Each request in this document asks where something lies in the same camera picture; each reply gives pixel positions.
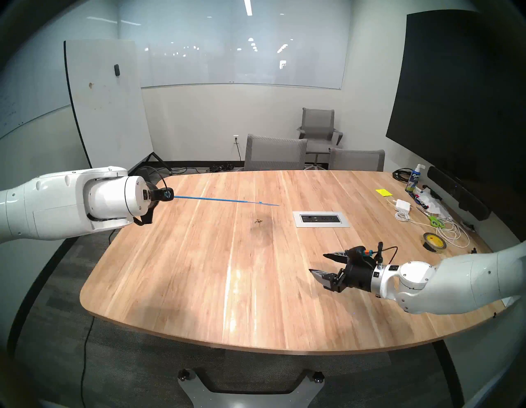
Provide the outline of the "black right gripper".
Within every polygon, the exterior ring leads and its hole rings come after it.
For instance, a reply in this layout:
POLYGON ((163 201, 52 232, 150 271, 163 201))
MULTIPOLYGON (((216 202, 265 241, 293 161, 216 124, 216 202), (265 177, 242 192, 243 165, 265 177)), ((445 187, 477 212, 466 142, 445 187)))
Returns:
POLYGON ((309 269, 309 272, 324 289, 341 293, 346 288, 356 288, 371 292, 371 281, 376 261, 361 261, 358 264, 349 263, 348 251, 325 253, 323 257, 337 263, 347 264, 338 273, 329 273, 321 270, 309 269))

